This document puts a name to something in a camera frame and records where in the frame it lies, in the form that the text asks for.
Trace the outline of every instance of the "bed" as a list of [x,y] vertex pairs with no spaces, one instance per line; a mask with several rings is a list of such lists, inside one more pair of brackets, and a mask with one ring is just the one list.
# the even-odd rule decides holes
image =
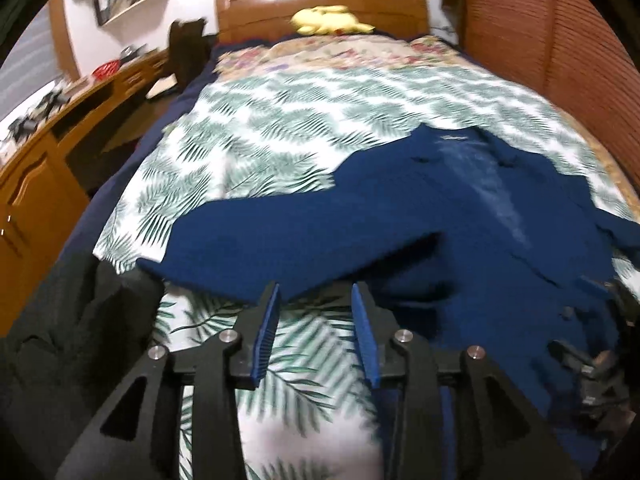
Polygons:
[[[367,58],[377,63],[370,68],[364,55],[306,56],[309,48],[330,51],[334,40],[270,43],[291,33],[288,19],[297,10],[338,2],[396,38],[418,38],[406,47],[412,59],[374,56]],[[325,189],[350,153],[401,138],[420,122],[482,126],[512,146],[548,156],[561,173],[586,176],[600,208],[640,218],[638,199],[615,161],[573,118],[425,36],[425,0],[216,0],[216,11],[221,44],[212,61],[100,190],[85,215],[94,223],[81,223],[68,248],[97,238],[95,254],[120,272],[139,256],[161,260],[172,222],[203,202]],[[380,38],[371,41],[392,41]],[[348,91],[335,99],[332,89]],[[348,130],[338,131],[338,123]],[[303,140],[291,125],[304,129]],[[211,128],[223,135],[210,140]],[[258,135],[260,150],[248,142],[248,131]],[[615,265],[640,292],[629,262],[621,257]],[[154,338],[171,350],[195,346],[232,326],[240,308],[168,284]],[[376,410],[352,335],[340,284],[284,309],[267,377],[255,392],[238,392],[248,478],[382,478]],[[183,479],[191,478],[191,406],[186,390]]]

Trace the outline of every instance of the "cabinet door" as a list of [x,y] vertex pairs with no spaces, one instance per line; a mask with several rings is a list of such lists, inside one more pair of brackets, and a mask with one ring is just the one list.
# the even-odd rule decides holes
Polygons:
[[25,302],[21,283],[24,257],[23,244],[6,224],[0,222],[0,336],[6,335]]
[[15,289],[10,312],[20,312],[47,275],[88,203],[48,137],[30,146],[0,187],[0,221],[10,234],[0,258]]

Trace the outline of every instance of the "blue blanket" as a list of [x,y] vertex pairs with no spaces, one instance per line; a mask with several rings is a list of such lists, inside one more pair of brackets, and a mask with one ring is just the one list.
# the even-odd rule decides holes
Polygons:
[[484,346],[590,469],[598,442],[568,419],[573,378],[546,343],[615,345],[603,299],[582,284],[615,276],[612,245],[637,263],[640,226],[596,209],[583,178],[478,128],[421,125],[334,177],[331,190],[204,204],[176,221],[161,263],[138,264],[251,303],[270,280],[287,300],[364,279],[402,325],[440,346]]

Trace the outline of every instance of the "curtain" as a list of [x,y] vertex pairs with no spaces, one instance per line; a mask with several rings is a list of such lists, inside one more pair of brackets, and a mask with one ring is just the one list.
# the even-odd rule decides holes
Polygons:
[[60,76],[47,5],[29,24],[0,67],[0,120]]

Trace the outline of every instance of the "drawer handle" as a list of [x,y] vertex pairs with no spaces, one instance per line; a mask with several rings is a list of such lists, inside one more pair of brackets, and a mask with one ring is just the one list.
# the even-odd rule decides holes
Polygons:
[[142,76],[140,74],[136,74],[133,77],[127,79],[127,83],[131,86],[135,85],[138,81],[142,80]]

